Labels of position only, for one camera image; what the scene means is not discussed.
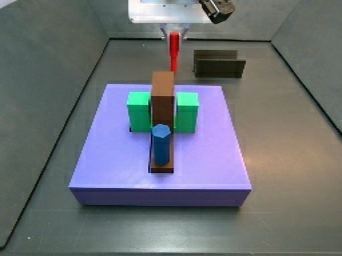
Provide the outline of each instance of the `brown block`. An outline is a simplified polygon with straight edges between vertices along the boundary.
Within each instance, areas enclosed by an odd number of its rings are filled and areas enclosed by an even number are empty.
[[[174,72],[154,72],[153,78],[153,124],[166,124],[174,132],[175,85]]]
[[[171,135],[171,142],[170,142],[170,162],[161,166],[155,163],[154,159],[154,150],[151,147],[151,152],[150,152],[150,171],[151,173],[174,173],[174,135]]]
[[[170,120],[174,116],[175,101],[173,98],[154,97],[151,100],[153,120]]]
[[[158,71],[153,77],[153,97],[175,96],[175,76],[174,72]]]

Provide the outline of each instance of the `green cube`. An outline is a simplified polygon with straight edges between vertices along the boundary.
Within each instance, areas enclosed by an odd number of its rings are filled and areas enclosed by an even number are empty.
[[[197,130],[199,100],[198,94],[179,92],[177,94],[175,132],[194,133]]]
[[[131,92],[127,99],[130,125],[133,132],[151,131],[150,92]]]

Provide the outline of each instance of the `purple platform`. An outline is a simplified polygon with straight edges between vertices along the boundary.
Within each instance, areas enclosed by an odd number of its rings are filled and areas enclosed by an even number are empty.
[[[221,86],[177,86],[199,95],[195,134],[174,135],[174,174],[149,173],[150,133],[131,133],[131,91],[107,85],[70,189],[84,205],[241,206],[251,191]]]

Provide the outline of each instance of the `table surface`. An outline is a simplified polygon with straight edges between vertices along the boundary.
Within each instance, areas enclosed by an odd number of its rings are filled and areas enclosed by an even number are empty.
[[[197,79],[195,49],[237,49],[242,79]],[[342,252],[342,143],[269,43],[187,41],[177,84],[222,85],[254,191],[243,207],[84,207],[68,183],[108,83],[151,83],[166,42],[111,41],[0,253]]]
[[[201,108],[197,132],[174,134],[174,174],[149,172],[151,134],[131,133],[129,128],[126,103],[134,91],[150,92],[151,85],[107,85],[70,187],[75,190],[250,191],[222,87],[175,86],[175,93],[198,93]]]

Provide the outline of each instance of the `gray floor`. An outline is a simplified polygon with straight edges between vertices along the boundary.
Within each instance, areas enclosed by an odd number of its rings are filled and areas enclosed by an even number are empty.
[[[195,79],[194,49],[238,49],[242,79]],[[162,41],[112,41],[4,252],[342,252],[341,137],[269,43],[182,46],[178,84],[223,86],[254,191],[241,209],[82,207],[68,182],[107,83],[169,69]]]

